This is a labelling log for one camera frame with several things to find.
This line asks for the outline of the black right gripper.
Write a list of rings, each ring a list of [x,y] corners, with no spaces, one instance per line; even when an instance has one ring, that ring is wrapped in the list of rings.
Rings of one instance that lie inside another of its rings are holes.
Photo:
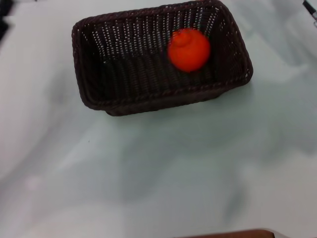
[[[314,19],[314,26],[317,25],[317,10],[307,1],[303,1],[304,8],[308,11],[310,16]]]

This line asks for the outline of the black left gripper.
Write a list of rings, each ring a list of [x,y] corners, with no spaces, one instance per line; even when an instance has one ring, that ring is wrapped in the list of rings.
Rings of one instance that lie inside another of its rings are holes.
[[[10,25],[6,22],[5,18],[9,16],[14,5],[14,0],[0,0],[0,40],[4,38],[10,28]]]

